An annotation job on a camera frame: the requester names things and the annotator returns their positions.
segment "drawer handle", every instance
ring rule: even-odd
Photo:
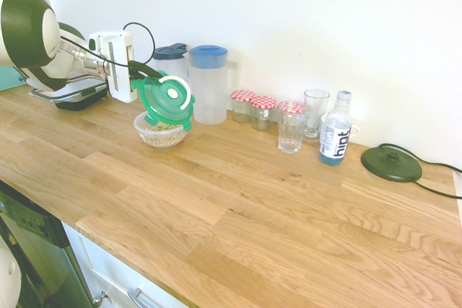
[[[162,308],[160,305],[153,303],[154,306],[148,307],[145,305],[143,302],[141,302],[138,298],[139,295],[141,295],[143,291],[141,291],[140,288],[136,289],[130,289],[127,291],[128,297],[131,298],[131,300],[139,307],[139,308]]]

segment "green lid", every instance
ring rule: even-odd
[[[416,159],[387,146],[368,149],[362,154],[361,163],[374,175],[394,182],[414,182],[422,176]]]
[[[131,88],[139,89],[143,106],[148,111],[144,118],[152,126],[159,121],[166,124],[183,125],[191,129],[194,96],[189,86],[179,77],[165,76],[161,79],[146,77],[131,81]]]

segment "red checkered lid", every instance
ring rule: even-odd
[[[272,97],[265,97],[263,95],[258,95],[256,97],[253,97],[250,100],[250,103],[252,106],[257,107],[257,108],[273,108],[276,106],[276,99]]]
[[[255,96],[250,90],[236,90],[231,94],[231,98],[237,101],[250,101]]]
[[[299,101],[283,101],[278,108],[285,113],[301,113],[305,110],[305,104]]]

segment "blue lid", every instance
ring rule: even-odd
[[[188,52],[184,43],[176,43],[175,45],[156,48],[153,58],[158,61],[167,61],[172,59],[184,58],[183,54]]]
[[[226,66],[228,50],[214,45],[197,46],[189,51],[189,62],[199,69],[218,69]]]

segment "cabinet drawer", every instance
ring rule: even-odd
[[[141,307],[144,304],[149,308],[187,308],[175,297],[148,281],[85,236],[65,223],[63,225],[85,278],[91,276],[89,281],[96,282],[100,288],[106,288],[115,307],[139,307],[128,297],[130,291],[132,297],[141,302]]]

